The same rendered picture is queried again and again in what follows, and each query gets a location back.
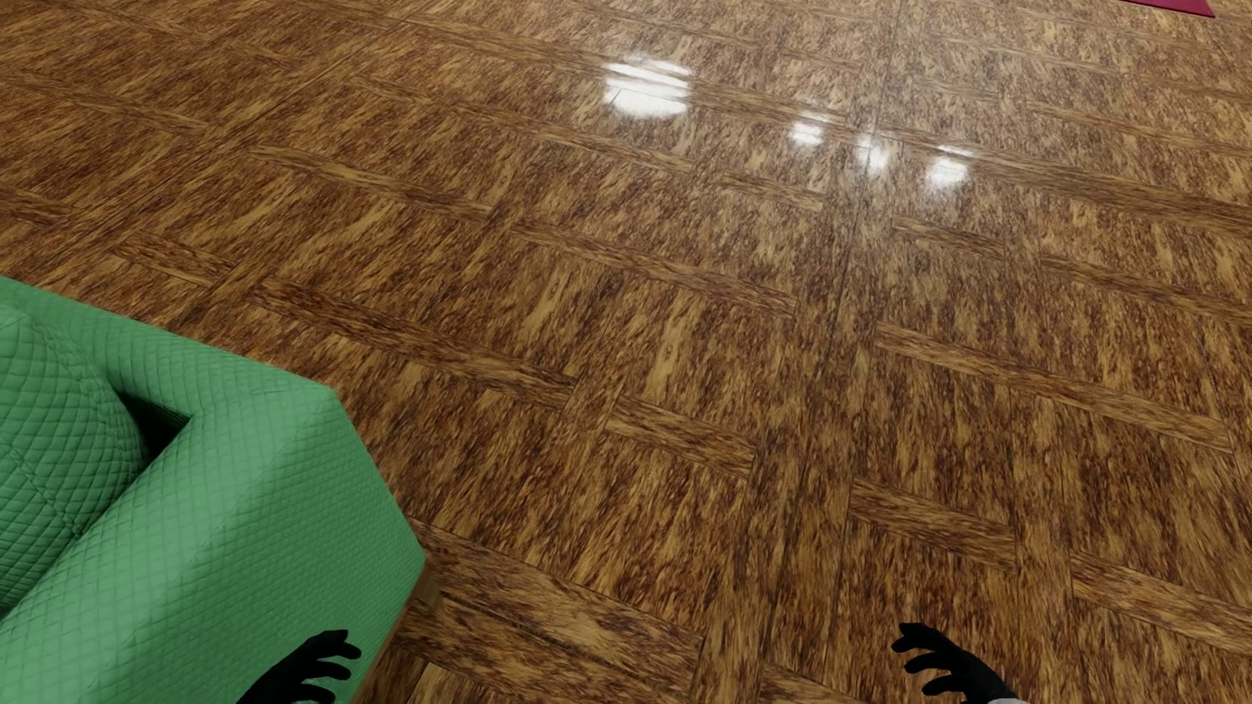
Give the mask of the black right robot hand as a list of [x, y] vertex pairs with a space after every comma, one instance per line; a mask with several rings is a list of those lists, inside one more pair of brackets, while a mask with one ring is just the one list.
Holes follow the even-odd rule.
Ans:
[[985, 704], [994, 696], [1018, 696], [992, 666], [940, 630], [923, 623], [900, 623], [899, 633], [891, 644], [894, 653], [920, 651], [901, 665], [905, 673], [942, 671], [921, 686], [923, 696], [960, 694], [962, 704]]

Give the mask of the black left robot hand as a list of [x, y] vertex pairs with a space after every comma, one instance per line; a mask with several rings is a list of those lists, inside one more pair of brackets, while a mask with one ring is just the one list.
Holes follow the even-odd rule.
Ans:
[[351, 666], [336, 659], [356, 661], [363, 653], [348, 636], [346, 629], [309, 636], [253, 681], [237, 704], [336, 704], [336, 693], [314, 680], [351, 680]]

